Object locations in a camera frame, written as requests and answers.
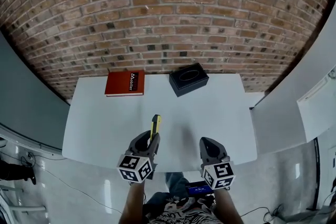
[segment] red book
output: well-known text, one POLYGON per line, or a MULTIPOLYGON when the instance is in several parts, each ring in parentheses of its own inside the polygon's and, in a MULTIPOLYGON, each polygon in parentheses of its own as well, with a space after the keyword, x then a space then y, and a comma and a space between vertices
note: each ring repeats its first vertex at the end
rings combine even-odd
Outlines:
POLYGON ((145 72, 111 72, 107 77, 106 96, 143 95, 145 72))

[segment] black box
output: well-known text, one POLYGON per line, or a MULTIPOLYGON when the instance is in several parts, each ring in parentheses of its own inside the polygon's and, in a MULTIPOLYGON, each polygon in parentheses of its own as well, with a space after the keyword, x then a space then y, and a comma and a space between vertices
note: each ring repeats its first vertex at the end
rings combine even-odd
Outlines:
POLYGON ((206 86, 209 77, 199 63, 169 74, 169 83, 177 97, 206 86))

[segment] brick wall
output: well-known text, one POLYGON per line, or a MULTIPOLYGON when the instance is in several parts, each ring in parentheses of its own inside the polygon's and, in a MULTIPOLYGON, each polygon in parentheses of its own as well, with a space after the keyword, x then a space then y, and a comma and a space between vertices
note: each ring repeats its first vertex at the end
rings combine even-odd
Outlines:
POLYGON ((71 98, 83 76, 200 62, 265 91, 314 31, 328 0, 0 0, 2 31, 71 98))

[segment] white table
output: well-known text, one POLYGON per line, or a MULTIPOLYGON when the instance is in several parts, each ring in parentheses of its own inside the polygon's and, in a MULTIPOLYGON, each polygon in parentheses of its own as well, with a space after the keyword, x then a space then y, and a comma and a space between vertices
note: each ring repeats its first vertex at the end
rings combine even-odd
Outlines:
POLYGON ((210 74, 208 84, 179 98, 165 74, 145 76, 144 96, 106 97, 107 77, 80 78, 63 143, 64 157, 115 168, 133 138, 162 117, 157 172, 198 170, 199 140, 222 143, 235 164, 257 158, 247 95, 238 74, 210 74))

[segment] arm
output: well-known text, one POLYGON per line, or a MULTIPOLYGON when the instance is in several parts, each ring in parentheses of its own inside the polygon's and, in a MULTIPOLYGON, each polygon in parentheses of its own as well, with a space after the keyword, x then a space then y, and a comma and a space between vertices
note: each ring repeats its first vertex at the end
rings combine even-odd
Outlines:
POLYGON ((216 217, 225 224, 244 224, 237 212, 229 192, 224 189, 214 190, 216 200, 216 217))
POLYGON ((119 224, 140 224, 142 222, 144 186, 145 181, 131 185, 119 224))

